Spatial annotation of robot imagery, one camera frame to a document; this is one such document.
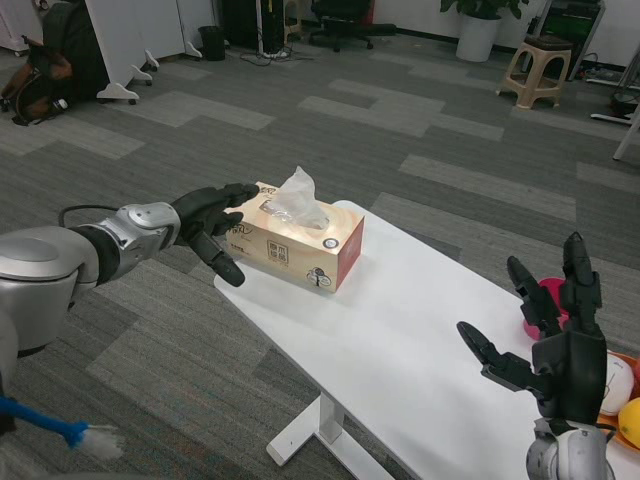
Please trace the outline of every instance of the stool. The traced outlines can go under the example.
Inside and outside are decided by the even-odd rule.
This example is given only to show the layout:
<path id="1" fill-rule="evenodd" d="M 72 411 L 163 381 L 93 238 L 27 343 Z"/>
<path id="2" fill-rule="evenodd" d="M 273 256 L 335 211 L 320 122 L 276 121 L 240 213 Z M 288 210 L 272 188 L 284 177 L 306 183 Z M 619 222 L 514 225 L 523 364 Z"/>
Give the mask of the stool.
<path id="1" fill-rule="evenodd" d="M 296 6 L 296 23 L 294 25 L 287 25 L 287 7 L 291 4 Z M 285 0 L 282 6 L 282 14 L 284 15 L 284 44 L 289 42 L 289 35 L 298 34 L 302 38 L 302 6 L 300 0 Z"/>
<path id="2" fill-rule="evenodd" d="M 528 35 L 513 60 L 511 60 L 504 80 L 496 94 L 500 95 L 503 89 L 513 90 L 518 94 L 516 106 L 527 110 L 533 106 L 533 102 L 538 98 L 545 97 L 552 97 L 554 99 L 553 106 L 557 107 L 560 105 L 560 94 L 569 72 L 572 48 L 573 44 L 561 38 L 550 35 L 543 35 L 542 37 Z M 514 74 L 513 71 L 523 53 L 531 55 L 533 60 L 531 71 L 529 73 Z M 560 78 L 553 80 L 544 76 L 544 70 L 549 65 L 549 62 L 556 58 L 561 58 L 564 61 L 564 65 Z"/>

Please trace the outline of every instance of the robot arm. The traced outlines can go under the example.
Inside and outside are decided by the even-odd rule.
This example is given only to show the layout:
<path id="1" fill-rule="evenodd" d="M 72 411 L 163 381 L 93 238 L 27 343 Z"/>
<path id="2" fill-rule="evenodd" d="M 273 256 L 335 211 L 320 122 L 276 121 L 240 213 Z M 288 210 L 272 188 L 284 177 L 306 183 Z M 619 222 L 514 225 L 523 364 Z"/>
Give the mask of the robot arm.
<path id="1" fill-rule="evenodd" d="M 584 240 L 577 232 L 564 245 L 562 307 L 570 314 L 560 329 L 560 311 L 550 292 L 541 287 L 515 257 L 507 261 L 509 276 L 523 299 L 529 325 L 540 329 L 533 345 L 533 370 L 525 359 L 500 354 L 472 325 L 458 331 L 483 365 L 482 375 L 513 391 L 528 390 L 543 418 L 536 422 L 535 441 L 527 455 L 532 480 L 607 480 L 614 474 L 606 460 L 612 435 L 596 425 L 604 398 L 607 344 L 595 314 L 602 306 L 600 278 L 591 270 Z"/>
<path id="2" fill-rule="evenodd" d="M 128 205 L 115 215 L 71 229 L 42 227 L 0 236 L 0 375 L 6 389 L 16 355 L 56 339 L 81 295 L 122 277 L 174 244 L 190 246 L 234 286 L 244 275 L 212 235 L 242 220 L 226 214 L 258 193 L 255 185 L 192 192 L 173 204 Z"/>

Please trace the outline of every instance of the gray carpet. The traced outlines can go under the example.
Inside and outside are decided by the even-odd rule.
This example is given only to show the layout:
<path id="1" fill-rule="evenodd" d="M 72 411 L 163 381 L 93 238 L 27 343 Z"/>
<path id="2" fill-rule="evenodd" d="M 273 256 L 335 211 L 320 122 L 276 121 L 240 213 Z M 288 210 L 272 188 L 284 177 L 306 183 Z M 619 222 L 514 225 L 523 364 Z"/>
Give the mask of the gray carpet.
<path id="1" fill-rule="evenodd" d="M 77 203 L 279 185 L 301 165 L 320 200 L 352 200 L 504 288 L 511 254 L 539 277 L 560 275 L 562 243 L 578 229 L 602 275 L 599 319 L 611 348 L 638 354 L 640 148 L 611 161 L 624 129 L 588 118 L 606 110 L 608 89 L 575 82 L 558 109 L 520 112 L 513 96 L 493 92 L 509 55 L 473 65 L 449 44 L 375 44 L 339 55 L 299 45 L 305 59 L 267 68 L 237 52 L 222 63 L 185 59 L 161 67 L 153 87 L 134 86 L 135 107 L 84 105 L 27 129 L 0 116 L 0 231 L 52 224 Z M 0 53 L 0 81 L 20 63 Z M 20 362 L 13 394 L 68 420 L 120 426 L 126 455 L 96 462 L 21 426 L 2 448 L 10 478 L 350 478 L 316 441 L 285 468 L 270 460 L 269 440 L 318 392 L 211 280 L 176 248 L 87 295 L 60 340 Z"/>

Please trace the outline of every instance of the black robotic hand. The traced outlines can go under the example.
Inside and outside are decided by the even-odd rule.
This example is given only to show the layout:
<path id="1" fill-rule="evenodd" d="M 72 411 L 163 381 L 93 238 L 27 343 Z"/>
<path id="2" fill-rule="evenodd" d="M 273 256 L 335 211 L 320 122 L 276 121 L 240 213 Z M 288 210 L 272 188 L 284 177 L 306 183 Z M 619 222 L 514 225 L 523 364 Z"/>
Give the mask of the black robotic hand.
<path id="1" fill-rule="evenodd" d="M 576 232 L 564 244 L 566 282 L 560 297 L 570 315 L 564 332 L 547 288 L 517 258 L 510 257 L 507 268 L 523 298 L 526 321 L 540 328 L 541 340 L 532 348 L 534 370 L 512 353 L 499 354 L 472 325 L 461 322 L 458 331 L 482 362 L 485 377 L 513 391 L 532 392 L 543 417 L 594 425 L 605 392 L 607 344 L 595 320 L 602 306 L 600 278 L 591 270 L 584 240 Z"/>
<path id="2" fill-rule="evenodd" d="M 239 183 L 222 189 L 203 188 L 172 204 L 181 222 L 176 243 L 191 247 L 204 263 L 234 287 L 242 285 L 245 276 L 213 237 L 224 235 L 242 221 L 241 213 L 224 210 L 241 206 L 255 198 L 259 191 L 257 185 Z"/>

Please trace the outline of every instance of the brush bristles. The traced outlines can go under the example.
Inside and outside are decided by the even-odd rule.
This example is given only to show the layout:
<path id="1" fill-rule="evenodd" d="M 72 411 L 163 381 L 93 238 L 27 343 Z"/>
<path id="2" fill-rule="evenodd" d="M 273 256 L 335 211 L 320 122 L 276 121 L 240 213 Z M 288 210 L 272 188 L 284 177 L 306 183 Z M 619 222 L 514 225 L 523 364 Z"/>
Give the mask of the brush bristles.
<path id="1" fill-rule="evenodd" d="M 82 437 L 79 450 L 100 460 L 115 460 L 122 456 L 124 438 L 115 434 L 114 427 L 90 427 Z"/>

